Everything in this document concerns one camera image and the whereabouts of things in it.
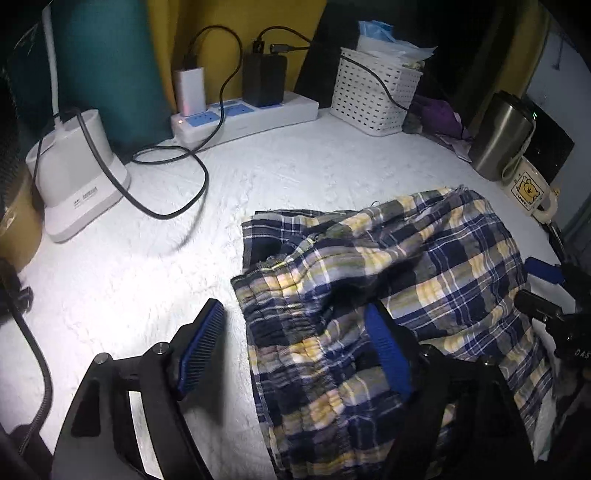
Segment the plaid shorts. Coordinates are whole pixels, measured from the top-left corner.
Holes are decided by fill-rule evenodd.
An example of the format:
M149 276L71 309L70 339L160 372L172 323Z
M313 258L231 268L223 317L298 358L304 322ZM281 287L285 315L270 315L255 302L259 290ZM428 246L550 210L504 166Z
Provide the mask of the plaid shorts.
M261 430L280 478L376 478L404 409L365 331L378 298L446 355L495 357L530 437L550 364L514 308L519 250L487 200L459 187L364 210L257 212L232 280ZM453 422L444 418L441 443Z

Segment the purple cloth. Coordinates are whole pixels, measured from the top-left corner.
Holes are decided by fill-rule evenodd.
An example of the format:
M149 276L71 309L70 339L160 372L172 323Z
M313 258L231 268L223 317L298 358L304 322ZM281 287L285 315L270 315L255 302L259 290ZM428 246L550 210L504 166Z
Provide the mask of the purple cloth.
M415 95L410 112L421 119L423 129L430 134L443 134L461 140L471 140L468 130L456 118L452 106L445 100Z

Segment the power strip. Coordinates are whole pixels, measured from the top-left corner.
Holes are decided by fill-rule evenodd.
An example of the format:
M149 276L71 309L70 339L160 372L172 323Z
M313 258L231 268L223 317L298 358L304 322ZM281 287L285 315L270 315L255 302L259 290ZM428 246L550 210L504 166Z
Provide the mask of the power strip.
M318 116L318 102L293 92L285 92L283 103L279 105L257 108L242 99L227 100L223 105L226 120L205 148L272 128L309 122ZM197 115L173 115L170 122L179 143L194 148L205 139L220 119L219 107L219 103L215 103Z

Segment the yellow curtain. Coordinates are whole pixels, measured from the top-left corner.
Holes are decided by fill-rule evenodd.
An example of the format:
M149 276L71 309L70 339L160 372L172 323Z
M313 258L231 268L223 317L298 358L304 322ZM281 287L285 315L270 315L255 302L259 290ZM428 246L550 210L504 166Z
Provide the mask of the yellow curtain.
M238 34L245 51L256 35L269 25L286 25L307 37L314 36L326 0L148 0L148 16L154 52L164 91L171 108L174 101L172 71L179 67L192 35L211 24L223 24ZM288 32L271 31L266 44L302 41ZM238 60L235 39L224 31L210 31L196 46L197 63L205 67L205 91L208 103L217 101L219 88ZM288 54L285 88L293 90L305 51ZM241 96L242 72L227 85L225 99Z
M470 123L471 131L478 130L495 92L504 90L517 97L525 93L544 50L549 28L550 14L538 0L520 1L517 27L509 52L492 89Z

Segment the white mug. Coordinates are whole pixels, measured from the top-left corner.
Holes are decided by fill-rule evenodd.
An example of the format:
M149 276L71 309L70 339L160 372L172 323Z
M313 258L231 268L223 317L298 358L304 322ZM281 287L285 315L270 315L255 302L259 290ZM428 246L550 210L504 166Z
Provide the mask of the white mug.
M556 194L525 157L521 157L515 173L503 191L526 215L533 215L539 223L550 223L558 210ZM540 203L546 198L550 201L550 207L547 210L538 210Z

